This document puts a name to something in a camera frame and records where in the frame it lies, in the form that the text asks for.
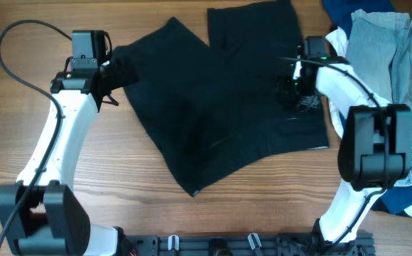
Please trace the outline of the black shorts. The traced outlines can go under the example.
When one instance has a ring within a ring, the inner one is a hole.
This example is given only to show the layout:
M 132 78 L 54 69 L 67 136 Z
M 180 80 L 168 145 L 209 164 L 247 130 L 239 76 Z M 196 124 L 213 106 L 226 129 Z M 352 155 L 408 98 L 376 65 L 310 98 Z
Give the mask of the black shorts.
M 318 97 L 297 97 L 302 35 L 289 1 L 209 9 L 208 42 L 178 19 L 114 50 L 114 81 L 182 189 L 195 196 L 274 154 L 325 148 Z

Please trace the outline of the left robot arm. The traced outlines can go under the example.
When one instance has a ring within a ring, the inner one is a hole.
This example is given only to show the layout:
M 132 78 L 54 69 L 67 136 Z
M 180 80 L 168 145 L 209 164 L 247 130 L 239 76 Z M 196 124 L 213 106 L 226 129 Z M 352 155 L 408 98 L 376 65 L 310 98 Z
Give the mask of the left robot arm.
M 0 252 L 14 255 L 135 255 L 118 227 L 94 225 L 73 193 L 80 151 L 112 87 L 102 66 L 112 56 L 105 31 L 73 31 L 72 56 L 52 80 L 50 111 L 15 184 L 0 185 Z

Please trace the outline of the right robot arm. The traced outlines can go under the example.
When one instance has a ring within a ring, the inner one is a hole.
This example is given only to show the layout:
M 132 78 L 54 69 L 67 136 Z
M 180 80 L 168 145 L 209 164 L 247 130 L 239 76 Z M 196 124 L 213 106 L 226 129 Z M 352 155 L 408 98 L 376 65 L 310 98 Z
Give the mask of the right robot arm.
M 315 221 L 310 247 L 316 252 L 348 250 L 374 203 L 409 172 L 411 111 L 385 103 L 358 78 L 343 57 L 327 52 L 325 39 L 310 36 L 298 46 L 297 97 L 320 93 L 336 102 L 347 121 L 337 155 L 341 181 L 327 211 Z

